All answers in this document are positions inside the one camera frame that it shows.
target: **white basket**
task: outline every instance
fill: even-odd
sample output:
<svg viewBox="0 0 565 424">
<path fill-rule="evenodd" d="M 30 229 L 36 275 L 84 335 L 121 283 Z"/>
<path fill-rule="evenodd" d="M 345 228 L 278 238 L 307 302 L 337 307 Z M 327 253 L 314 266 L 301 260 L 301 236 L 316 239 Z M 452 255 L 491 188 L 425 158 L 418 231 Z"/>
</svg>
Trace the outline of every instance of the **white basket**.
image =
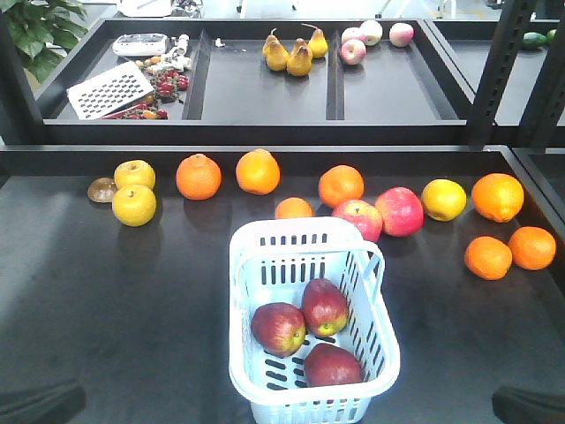
<svg viewBox="0 0 565 424">
<path fill-rule="evenodd" d="M 394 384 L 400 350 L 380 294 L 383 272 L 378 247 L 341 218 L 257 221 L 235 232 L 230 242 L 230 378 L 251 402 L 259 424 L 357 422 L 371 398 Z M 345 329 L 323 339 L 306 335 L 288 358 L 266 353 L 251 332 L 255 310 L 274 301 L 300 307 L 306 283 L 320 276 L 334 282 L 348 300 Z M 364 382 L 306 387 L 303 359 L 318 343 L 354 353 Z"/>
</svg>

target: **yellow fruit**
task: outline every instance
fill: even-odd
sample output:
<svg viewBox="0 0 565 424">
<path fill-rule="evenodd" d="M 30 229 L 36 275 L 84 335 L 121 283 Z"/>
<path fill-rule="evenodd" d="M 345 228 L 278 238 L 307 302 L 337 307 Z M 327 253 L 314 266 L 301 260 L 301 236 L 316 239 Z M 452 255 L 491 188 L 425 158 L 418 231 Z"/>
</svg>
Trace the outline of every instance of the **yellow fruit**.
<svg viewBox="0 0 565 424">
<path fill-rule="evenodd" d="M 438 178 L 424 187 L 421 200 L 424 211 L 432 219 L 447 222 L 463 212 L 467 194 L 455 181 Z"/>
<path fill-rule="evenodd" d="M 141 184 L 120 188 L 112 199 L 114 216 L 123 224 L 139 227 L 151 221 L 157 210 L 153 190 Z"/>
<path fill-rule="evenodd" d="M 120 163 L 114 170 L 114 182 L 118 189 L 130 184 L 141 184 L 153 190 L 155 171 L 151 165 L 141 159 Z"/>
</svg>

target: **orange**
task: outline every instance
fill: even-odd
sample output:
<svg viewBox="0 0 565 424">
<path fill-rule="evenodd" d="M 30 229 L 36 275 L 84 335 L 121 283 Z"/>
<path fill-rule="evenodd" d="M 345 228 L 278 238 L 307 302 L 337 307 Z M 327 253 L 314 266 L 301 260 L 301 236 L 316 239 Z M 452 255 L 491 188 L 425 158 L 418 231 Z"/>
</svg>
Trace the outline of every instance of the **orange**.
<svg viewBox="0 0 565 424">
<path fill-rule="evenodd" d="M 465 249 L 465 265 L 485 280 L 500 280 L 512 265 L 512 252 L 497 238 L 480 236 Z"/>
<path fill-rule="evenodd" d="M 475 183 L 471 198 L 482 216 L 496 223 L 506 223 L 522 209 L 524 189 L 514 177 L 492 173 Z"/>
<path fill-rule="evenodd" d="M 191 201 L 214 196 L 222 183 L 222 171 L 212 159 L 197 153 L 184 159 L 177 168 L 178 191 Z"/>
<path fill-rule="evenodd" d="M 336 165 L 327 170 L 318 184 L 318 194 L 324 205 L 335 208 L 351 199 L 361 199 L 365 182 L 358 170 L 349 165 Z"/>
<path fill-rule="evenodd" d="M 237 183 L 245 192 L 269 194 L 281 182 L 279 164 L 264 148 L 257 148 L 239 158 L 236 166 Z"/>
<path fill-rule="evenodd" d="M 275 219 L 306 218 L 310 216 L 314 216 L 312 206 L 300 197 L 284 199 L 275 209 Z"/>
<path fill-rule="evenodd" d="M 510 237 L 508 247 L 514 263 L 521 268 L 537 270 L 545 268 L 555 257 L 555 238 L 539 227 L 521 227 Z"/>
</svg>

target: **pear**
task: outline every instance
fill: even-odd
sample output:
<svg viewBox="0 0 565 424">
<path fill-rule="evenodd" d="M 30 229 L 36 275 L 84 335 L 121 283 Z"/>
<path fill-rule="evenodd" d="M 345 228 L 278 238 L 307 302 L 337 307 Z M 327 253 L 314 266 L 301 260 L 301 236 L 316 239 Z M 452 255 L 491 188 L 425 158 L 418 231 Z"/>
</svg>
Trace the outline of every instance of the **pear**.
<svg viewBox="0 0 565 424">
<path fill-rule="evenodd" d="M 290 52 L 290 55 L 295 56 L 300 46 L 305 46 L 308 49 L 308 56 L 310 57 L 310 60 L 312 60 L 313 59 L 312 50 L 308 47 L 308 43 L 303 38 L 297 38 L 297 40 L 294 42 L 294 46 L 292 47 L 292 51 Z"/>
<path fill-rule="evenodd" d="M 284 71 L 289 61 L 289 52 L 279 41 L 268 44 L 267 66 L 271 71 Z"/>
<path fill-rule="evenodd" d="M 286 70 L 295 77 L 304 77 L 312 69 L 312 59 L 306 46 L 300 46 L 295 55 L 289 57 Z"/>
<path fill-rule="evenodd" d="M 269 44 L 271 42 L 278 42 L 279 41 L 279 39 L 276 38 L 276 35 L 274 34 L 275 31 L 276 31 L 276 28 L 273 28 L 271 30 L 271 34 L 269 34 L 267 36 L 267 39 L 265 40 L 265 43 L 263 44 L 263 56 L 264 57 L 267 57 Z"/>
<path fill-rule="evenodd" d="M 326 41 L 324 32 L 314 25 L 309 25 L 309 24 L 302 24 L 302 25 L 314 29 L 312 37 L 308 42 L 308 47 L 312 51 L 313 57 L 314 58 L 324 57 L 326 53 L 328 53 L 328 41 Z"/>
</svg>

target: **grater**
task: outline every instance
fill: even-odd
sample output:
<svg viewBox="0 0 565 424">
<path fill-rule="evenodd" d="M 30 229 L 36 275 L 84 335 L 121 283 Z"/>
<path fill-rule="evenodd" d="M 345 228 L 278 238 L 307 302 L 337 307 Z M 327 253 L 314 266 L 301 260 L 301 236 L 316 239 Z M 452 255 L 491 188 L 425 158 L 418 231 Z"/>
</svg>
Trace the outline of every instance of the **grater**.
<svg viewBox="0 0 565 424">
<path fill-rule="evenodd" d="M 134 62 L 125 62 L 67 89 L 79 119 L 97 119 L 140 99 L 153 86 Z"/>
</svg>

